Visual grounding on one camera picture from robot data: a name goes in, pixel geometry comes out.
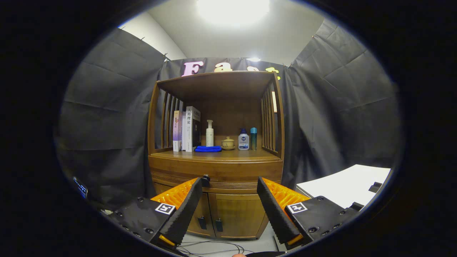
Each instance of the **dark fabric backdrop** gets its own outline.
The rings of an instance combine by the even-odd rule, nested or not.
[[[155,195],[145,142],[163,60],[147,43],[116,29],[89,52],[69,83],[55,135],[58,157],[67,175],[107,207]]]
[[[392,166],[404,140],[397,87],[357,39],[325,19],[288,71],[299,128],[287,130],[303,143],[288,145],[297,169],[283,175],[286,186],[354,164]]]
[[[233,70],[279,71],[282,184],[289,188],[354,164],[390,167],[401,150],[396,87],[360,42],[328,20],[290,67],[241,58],[163,60],[153,47],[117,29],[88,54],[69,84],[56,133],[59,158],[100,203],[155,195],[145,147],[152,89],[156,80],[181,77],[186,62],[202,61],[198,73],[213,72],[221,62]]]

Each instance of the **white lotion bottle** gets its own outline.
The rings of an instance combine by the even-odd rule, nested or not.
[[[206,129],[206,146],[214,146],[214,129],[213,121],[208,119],[208,128]]]

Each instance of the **ceiling light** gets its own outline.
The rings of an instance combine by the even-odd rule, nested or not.
[[[246,58],[247,60],[251,61],[251,62],[258,62],[260,61],[260,58]]]
[[[268,0],[198,0],[200,15],[220,25],[245,25],[259,20],[269,8]]]

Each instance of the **yellow letter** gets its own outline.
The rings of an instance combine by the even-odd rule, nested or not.
[[[248,66],[248,71],[259,71],[259,69],[256,67]]]
[[[232,69],[230,68],[230,63],[216,64],[216,68],[214,69],[214,72],[221,72],[221,71],[232,71]]]
[[[276,73],[279,73],[279,71],[278,71],[278,70],[275,70],[274,67],[266,68],[265,70],[266,70],[266,71],[269,71],[269,72],[276,72]]]

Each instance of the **book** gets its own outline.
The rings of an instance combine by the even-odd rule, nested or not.
[[[181,122],[181,143],[182,151],[186,150],[186,111],[182,112],[182,122]]]
[[[201,145],[200,111],[193,106],[186,108],[186,152],[192,152]]]
[[[175,111],[173,114],[173,152],[179,152],[182,149],[182,112]]]

